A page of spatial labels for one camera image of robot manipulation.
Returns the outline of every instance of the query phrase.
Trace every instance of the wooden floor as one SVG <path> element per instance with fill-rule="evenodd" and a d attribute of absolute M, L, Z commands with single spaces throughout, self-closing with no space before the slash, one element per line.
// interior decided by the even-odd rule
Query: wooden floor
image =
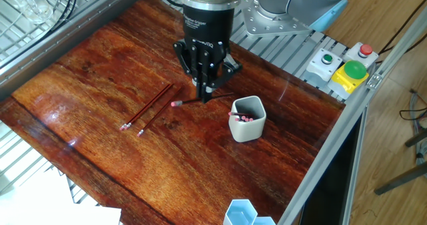
<path fill-rule="evenodd" d="M 422 0 L 348 0 L 326 34 L 352 47 L 361 41 L 380 51 Z"/>
<path fill-rule="evenodd" d="M 427 179 L 404 184 L 381 196 L 375 188 L 415 166 L 412 122 L 400 118 L 408 109 L 410 88 L 427 97 L 427 42 L 407 53 L 392 70 L 369 106 L 368 121 L 350 224 L 427 224 Z"/>
<path fill-rule="evenodd" d="M 358 41 L 369 43 L 378 52 L 421 2 L 349 0 L 345 12 L 326 33 L 350 47 Z M 407 53 L 370 104 L 350 224 L 427 224 L 426 178 L 381 196 L 374 193 L 385 181 L 415 166 L 415 148 L 404 146 L 413 136 L 412 123 L 402 120 L 399 110 L 408 109 L 410 88 L 427 97 L 426 51 L 427 41 Z"/>

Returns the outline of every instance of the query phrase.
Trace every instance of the yellow button housing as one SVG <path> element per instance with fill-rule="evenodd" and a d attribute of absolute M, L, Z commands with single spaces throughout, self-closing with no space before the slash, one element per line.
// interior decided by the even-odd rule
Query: yellow button housing
<path fill-rule="evenodd" d="M 346 92 L 351 94 L 369 77 L 369 74 L 366 73 L 362 79 L 354 79 L 347 75 L 347 73 L 344 71 L 344 66 L 345 65 L 341 66 L 338 70 L 335 71 L 331 80 L 342 85 Z"/>

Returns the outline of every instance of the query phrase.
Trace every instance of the gray cup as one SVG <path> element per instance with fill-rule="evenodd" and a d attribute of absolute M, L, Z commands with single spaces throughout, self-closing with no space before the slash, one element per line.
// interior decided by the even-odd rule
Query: gray cup
<path fill-rule="evenodd" d="M 228 125 L 235 141 L 247 142 L 261 137 L 267 115 L 258 96 L 253 95 L 235 100 L 232 112 L 252 114 L 254 119 L 252 122 L 239 122 L 236 121 L 238 116 L 230 116 Z"/>

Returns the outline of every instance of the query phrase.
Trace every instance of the light blue container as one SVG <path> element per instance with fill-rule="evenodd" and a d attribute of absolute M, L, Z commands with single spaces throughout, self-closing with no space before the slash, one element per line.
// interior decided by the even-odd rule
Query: light blue container
<path fill-rule="evenodd" d="M 276 223 L 274 223 L 272 217 L 257 217 L 254 225 L 276 225 Z"/>
<path fill-rule="evenodd" d="M 254 225 L 257 215 L 248 199 L 235 199 L 228 207 L 224 225 Z"/>

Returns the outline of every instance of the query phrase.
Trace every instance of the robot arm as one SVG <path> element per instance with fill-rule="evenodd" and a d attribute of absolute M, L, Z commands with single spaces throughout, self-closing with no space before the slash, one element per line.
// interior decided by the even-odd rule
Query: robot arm
<path fill-rule="evenodd" d="M 322 32 L 340 16 L 347 0 L 259 0 L 262 9 L 271 14 L 289 16 L 307 28 Z"/>
<path fill-rule="evenodd" d="M 173 48 L 184 72 L 192 76 L 197 97 L 206 103 L 242 68 L 230 55 L 234 8 L 240 0 L 180 1 L 185 36 Z"/>
<path fill-rule="evenodd" d="M 240 0 L 179 1 L 181 5 L 170 2 L 183 7 L 185 36 L 173 48 L 197 87 L 197 97 L 206 103 L 215 89 L 242 68 L 230 55 L 234 9 Z M 250 35 L 260 36 L 323 31 L 346 4 L 347 0 L 254 0 L 253 9 L 244 9 L 245 24 L 251 26 L 247 28 Z"/>

